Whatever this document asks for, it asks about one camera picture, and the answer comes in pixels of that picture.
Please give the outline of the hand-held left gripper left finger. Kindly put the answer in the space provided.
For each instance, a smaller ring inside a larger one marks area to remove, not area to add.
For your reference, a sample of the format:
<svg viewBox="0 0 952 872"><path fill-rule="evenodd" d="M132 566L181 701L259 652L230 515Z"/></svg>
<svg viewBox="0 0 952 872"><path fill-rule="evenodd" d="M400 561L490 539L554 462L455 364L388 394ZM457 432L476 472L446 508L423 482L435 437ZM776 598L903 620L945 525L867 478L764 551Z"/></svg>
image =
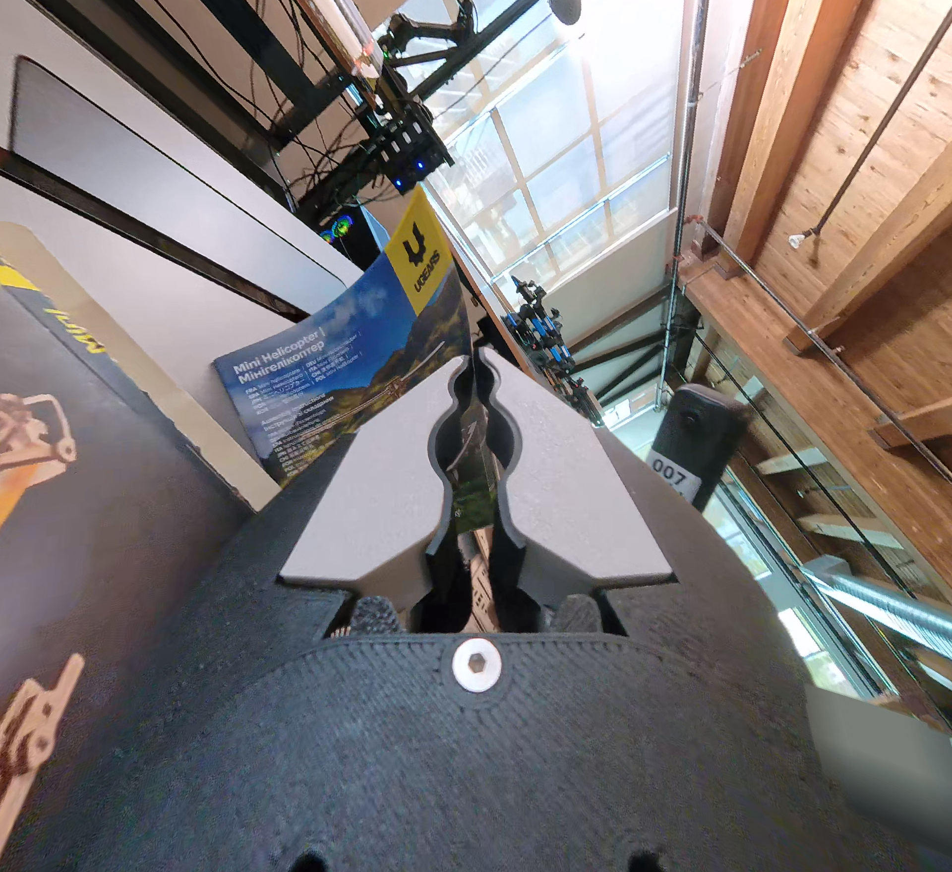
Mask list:
<svg viewBox="0 0 952 872"><path fill-rule="evenodd" d="M382 596L411 608L432 591L426 556L446 534L451 487L436 455L459 409L455 357L363 425L292 548L288 584Z"/></svg>

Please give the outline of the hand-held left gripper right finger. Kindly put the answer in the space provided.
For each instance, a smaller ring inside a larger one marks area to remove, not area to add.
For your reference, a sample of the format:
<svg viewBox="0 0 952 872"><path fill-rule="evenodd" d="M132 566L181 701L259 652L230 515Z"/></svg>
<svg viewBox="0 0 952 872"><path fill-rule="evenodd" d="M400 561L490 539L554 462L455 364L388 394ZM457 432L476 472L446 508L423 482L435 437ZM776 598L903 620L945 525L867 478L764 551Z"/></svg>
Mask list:
<svg viewBox="0 0 952 872"><path fill-rule="evenodd" d="M498 607L673 579L589 421L490 348L476 353L476 390L502 467L489 556Z"/></svg>

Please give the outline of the grey desk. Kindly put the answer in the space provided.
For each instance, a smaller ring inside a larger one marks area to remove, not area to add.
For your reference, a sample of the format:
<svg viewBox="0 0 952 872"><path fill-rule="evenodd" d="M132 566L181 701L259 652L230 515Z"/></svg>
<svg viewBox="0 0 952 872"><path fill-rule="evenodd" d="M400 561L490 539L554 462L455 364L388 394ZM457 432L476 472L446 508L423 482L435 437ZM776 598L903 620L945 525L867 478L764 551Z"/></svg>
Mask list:
<svg viewBox="0 0 952 872"><path fill-rule="evenodd" d="M2 0L2 159L76 188L309 315L361 271L32 0ZM212 363L292 318L64 206L2 169L2 222L29 230L248 455Z"/></svg>

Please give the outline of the dark model kit box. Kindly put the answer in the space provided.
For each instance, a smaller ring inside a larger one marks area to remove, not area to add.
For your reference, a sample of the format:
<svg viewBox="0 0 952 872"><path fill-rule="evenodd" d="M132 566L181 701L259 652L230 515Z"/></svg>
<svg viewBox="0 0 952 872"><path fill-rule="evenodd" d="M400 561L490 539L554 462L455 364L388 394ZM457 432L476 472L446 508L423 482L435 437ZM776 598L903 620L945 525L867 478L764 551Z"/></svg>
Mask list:
<svg viewBox="0 0 952 872"><path fill-rule="evenodd" d="M242 495L68 310L2 224L2 866L98 797L168 616L250 518Z"/></svg>

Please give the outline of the computer tower with rainbow fans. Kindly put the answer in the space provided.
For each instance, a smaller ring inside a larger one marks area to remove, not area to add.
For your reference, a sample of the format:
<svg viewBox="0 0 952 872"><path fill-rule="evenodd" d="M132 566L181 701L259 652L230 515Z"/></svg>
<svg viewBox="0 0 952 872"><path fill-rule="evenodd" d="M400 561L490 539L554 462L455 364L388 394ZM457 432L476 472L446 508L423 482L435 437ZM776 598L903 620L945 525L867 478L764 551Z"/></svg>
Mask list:
<svg viewBox="0 0 952 872"><path fill-rule="evenodd" d="M389 232L365 207L345 205L318 226L326 243L349 259L360 271L367 271L387 247Z"/></svg>

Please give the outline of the large grid window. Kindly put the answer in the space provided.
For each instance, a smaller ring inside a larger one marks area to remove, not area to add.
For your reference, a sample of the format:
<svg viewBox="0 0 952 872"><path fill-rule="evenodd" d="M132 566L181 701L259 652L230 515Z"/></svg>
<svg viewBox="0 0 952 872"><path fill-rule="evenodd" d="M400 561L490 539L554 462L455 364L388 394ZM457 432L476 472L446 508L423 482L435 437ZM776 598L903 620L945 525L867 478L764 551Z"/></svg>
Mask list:
<svg viewBox="0 0 952 872"><path fill-rule="evenodd" d="M515 0L473 0L481 30ZM654 331L673 228L685 0L546 0L433 93L426 181L493 290L537 281L583 349Z"/></svg>

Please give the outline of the vertical metal pipe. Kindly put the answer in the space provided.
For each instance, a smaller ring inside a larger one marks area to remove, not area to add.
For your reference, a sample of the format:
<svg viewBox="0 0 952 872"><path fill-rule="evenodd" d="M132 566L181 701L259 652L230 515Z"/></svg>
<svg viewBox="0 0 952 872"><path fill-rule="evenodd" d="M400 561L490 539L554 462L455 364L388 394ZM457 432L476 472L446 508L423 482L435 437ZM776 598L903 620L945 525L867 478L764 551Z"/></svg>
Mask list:
<svg viewBox="0 0 952 872"><path fill-rule="evenodd" d="M697 120L697 107L700 96L705 45L708 27L708 5L710 0L695 0L693 7L692 28L688 56L686 60L686 87L684 109L681 122L681 147L678 153L678 171L676 188L676 215L673 239L673 249L670 259L670 288L667 310L664 319L664 337L660 362L660 377L656 386L654 411L662 409L665 379L667 375L669 357L671 355L673 325L678 294L678 278L682 260L682 243L685 223L686 199L689 187L689 176L692 164L693 145Z"/></svg>

